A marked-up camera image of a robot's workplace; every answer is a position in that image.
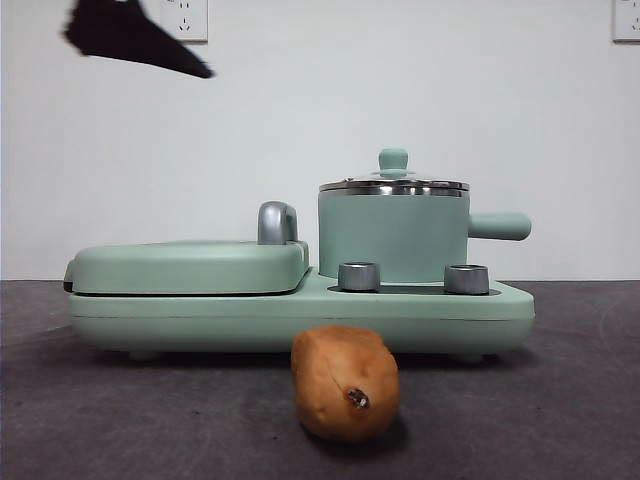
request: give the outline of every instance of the wall outlet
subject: wall outlet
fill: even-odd
[[[160,0],[160,25],[167,33],[185,42],[209,39],[208,0]]]
[[[613,0],[613,40],[640,42],[640,0]]]

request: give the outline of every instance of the gray tabletop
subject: gray tabletop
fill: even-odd
[[[640,478],[640,282],[511,284],[522,348],[397,356],[397,421],[344,446],[300,427],[286,354],[131,362],[74,335],[59,282],[3,282],[3,478]]]

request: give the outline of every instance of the pot lid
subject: pot lid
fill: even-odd
[[[385,148],[378,155],[380,170],[361,177],[349,177],[340,182],[326,183],[320,191],[344,190],[353,194],[373,194],[379,190],[382,195],[395,194],[447,194],[462,196],[469,191],[469,184],[449,180],[437,180],[407,169],[409,155],[402,148]]]

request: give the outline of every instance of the potato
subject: potato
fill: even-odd
[[[384,433],[400,401],[398,367],[373,330],[330,325],[293,340],[296,413],[311,433],[360,442]]]

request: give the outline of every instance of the stainless steel rim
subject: stainless steel rim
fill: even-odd
[[[320,187],[323,195],[423,195],[433,197],[468,197],[468,190],[453,188],[416,187],[411,185],[384,185],[353,188],[324,188]]]
[[[410,188],[429,188],[429,189],[446,189],[446,190],[469,190],[468,183],[452,182],[444,180],[416,180],[399,178],[395,180],[354,180],[347,178],[340,182],[325,183],[320,185],[320,191],[353,189],[353,188],[376,188],[376,187],[410,187]]]

